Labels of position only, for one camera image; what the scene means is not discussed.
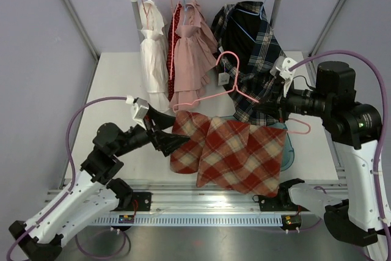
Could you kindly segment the pink wire hanger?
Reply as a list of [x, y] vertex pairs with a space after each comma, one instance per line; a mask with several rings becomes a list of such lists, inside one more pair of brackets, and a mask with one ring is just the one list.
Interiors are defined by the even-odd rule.
[[[223, 51], [217, 58], [217, 61], [216, 61], [216, 65], [219, 63], [220, 59], [226, 55], [226, 54], [230, 54], [232, 56], [235, 57], [236, 59], [236, 74], [235, 74], [235, 79], [234, 79], [234, 82], [233, 82], [233, 87], [228, 90], [228, 91], [225, 91], [225, 92], [221, 92], [221, 93], [218, 93], [218, 94], [214, 94], [214, 95], [210, 95], [210, 96], [206, 96], [206, 97], [202, 97], [202, 98], [198, 98], [198, 99], [195, 99], [192, 103], [177, 103], [177, 104], [174, 104], [173, 107], [172, 107], [172, 110], [174, 113], [177, 113], [179, 111], [179, 107], [180, 106], [193, 106], [195, 103], [197, 102], [201, 102], [201, 101], [204, 101], [204, 100], [208, 100], [208, 99], [212, 99], [212, 98], [215, 98], [215, 97], [219, 97], [219, 96], [222, 96], [222, 95], [225, 95], [225, 94], [230, 94], [232, 92], [237, 92], [239, 93], [240, 95], [242, 95], [243, 97], [249, 99], [250, 101], [254, 102], [254, 103], [259, 103], [258, 100], [256, 100], [255, 98], [245, 94], [244, 92], [242, 92], [239, 88], [238, 88], [238, 77], [239, 77], [239, 66], [240, 66], [240, 61], [239, 61], [239, 57], [237, 56], [236, 53], [232, 52], [232, 51]], [[301, 123], [305, 126], [308, 127], [308, 130], [306, 132], [301, 132], [301, 131], [287, 131], [287, 133], [289, 134], [300, 134], [300, 135], [307, 135], [311, 132], [312, 128], [311, 126], [307, 123], [307, 122], [303, 122], [301, 120], [298, 120], [298, 119], [292, 119], [293, 121], [295, 122], [298, 122], [298, 123]]]

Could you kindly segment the red plaid skirt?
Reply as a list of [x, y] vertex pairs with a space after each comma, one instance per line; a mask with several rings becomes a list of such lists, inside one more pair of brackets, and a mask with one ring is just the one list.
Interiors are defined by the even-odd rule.
[[190, 140], [171, 154], [170, 170], [195, 174], [198, 188], [213, 183], [242, 194], [277, 195], [286, 130], [180, 111], [172, 133]]

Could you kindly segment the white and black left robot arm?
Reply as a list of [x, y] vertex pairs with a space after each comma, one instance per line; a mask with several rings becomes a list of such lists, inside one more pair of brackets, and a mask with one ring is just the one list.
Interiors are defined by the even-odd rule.
[[104, 123], [93, 139], [93, 150], [71, 182], [44, 209], [27, 221], [15, 221], [9, 232], [28, 260], [55, 260], [79, 231], [100, 215], [135, 207], [133, 189], [116, 174], [120, 156], [152, 144], [171, 155], [190, 138], [166, 133], [175, 118], [153, 108], [143, 111], [142, 123], [122, 131]]

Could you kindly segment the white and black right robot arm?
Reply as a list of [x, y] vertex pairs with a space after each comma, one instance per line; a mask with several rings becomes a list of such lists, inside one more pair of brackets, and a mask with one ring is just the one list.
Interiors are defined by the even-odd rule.
[[296, 89], [295, 61], [279, 59], [271, 69], [276, 83], [261, 112], [286, 122], [293, 114], [318, 117], [331, 135], [345, 169], [348, 198], [339, 199], [294, 178], [280, 184], [275, 196], [260, 196], [259, 204], [277, 204], [292, 211], [302, 207], [320, 217], [338, 241], [367, 248], [372, 260], [389, 260], [390, 205], [381, 166], [381, 136], [385, 116], [356, 101], [355, 71], [344, 62], [319, 64], [315, 87]]

